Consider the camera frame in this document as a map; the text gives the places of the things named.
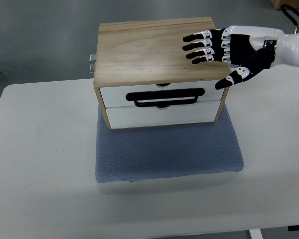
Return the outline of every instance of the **black cable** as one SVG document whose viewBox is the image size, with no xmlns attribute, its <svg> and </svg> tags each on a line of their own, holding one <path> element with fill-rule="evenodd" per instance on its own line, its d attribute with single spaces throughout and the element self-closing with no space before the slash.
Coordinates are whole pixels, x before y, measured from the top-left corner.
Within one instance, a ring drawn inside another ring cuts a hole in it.
<svg viewBox="0 0 299 239">
<path fill-rule="evenodd" d="M 288 4 L 282 4 L 280 7 L 281 7 L 281 10 L 284 13 L 284 15 L 286 15 L 290 19 L 290 21 L 293 22 L 293 24 L 295 26 L 299 26 L 298 23 L 297 23 L 297 21 L 287 12 L 286 8 L 289 9 L 289 10 L 291 10 L 298 17 L 299 17 L 299 11 L 297 11 L 296 9 L 294 9 L 292 6 L 290 6 Z"/>
</svg>

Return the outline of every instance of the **cardboard box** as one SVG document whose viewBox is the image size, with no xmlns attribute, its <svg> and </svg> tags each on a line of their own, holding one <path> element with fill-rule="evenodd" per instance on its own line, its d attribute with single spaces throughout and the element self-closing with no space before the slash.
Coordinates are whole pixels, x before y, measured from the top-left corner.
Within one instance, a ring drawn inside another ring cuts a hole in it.
<svg viewBox="0 0 299 239">
<path fill-rule="evenodd" d="M 184 36 L 207 29 L 210 17 L 101 24 L 94 88 L 107 127 L 216 122 L 229 64 L 193 65 L 182 50 Z"/>
<path fill-rule="evenodd" d="M 275 10 L 281 10 L 280 6 L 282 4 L 288 4 L 295 9 L 299 9 L 299 0 L 270 0 L 274 5 Z"/>
</svg>

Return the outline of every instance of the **blue cushion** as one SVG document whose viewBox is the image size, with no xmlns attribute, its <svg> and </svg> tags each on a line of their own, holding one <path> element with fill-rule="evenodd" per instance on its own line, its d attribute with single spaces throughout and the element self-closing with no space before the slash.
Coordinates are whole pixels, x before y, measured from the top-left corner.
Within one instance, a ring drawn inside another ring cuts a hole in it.
<svg viewBox="0 0 299 239">
<path fill-rule="evenodd" d="M 217 123 L 108 130 L 99 109 L 96 180 L 136 181 L 238 172 L 244 167 L 226 106 Z"/>
</svg>

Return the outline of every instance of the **gray floor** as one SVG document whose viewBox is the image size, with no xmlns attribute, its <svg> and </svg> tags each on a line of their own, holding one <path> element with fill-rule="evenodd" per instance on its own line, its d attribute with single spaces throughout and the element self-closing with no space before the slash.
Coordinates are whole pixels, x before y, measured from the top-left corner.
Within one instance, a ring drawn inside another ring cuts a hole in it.
<svg viewBox="0 0 299 239">
<path fill-rule="evenodd" d="M 293 28 L 269 0 L 0 0 L 0 96 L 10 84 L 92 78 L 88 57 L 96 52 L 100 23 L 197 16 L 212 17 L 216 28 Z M 262 233 L 265 239 L 299 239 L 287 227 Z M 243 231 L 183 238 L 250 237 Z"/>
</svg>

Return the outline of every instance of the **white table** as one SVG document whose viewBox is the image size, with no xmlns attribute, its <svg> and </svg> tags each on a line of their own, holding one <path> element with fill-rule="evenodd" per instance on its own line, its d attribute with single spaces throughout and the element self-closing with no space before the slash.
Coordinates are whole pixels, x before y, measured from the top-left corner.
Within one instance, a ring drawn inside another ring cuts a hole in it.
<svg viewBox="0 0 299 239">
<path fill-rule="evenodd" d="M 229 91 L 239 173 L 97 184 L 92 79 L 7 87 L 0 239 L 127 239 L 299 225 L 299 69 Z"/>
</svg>

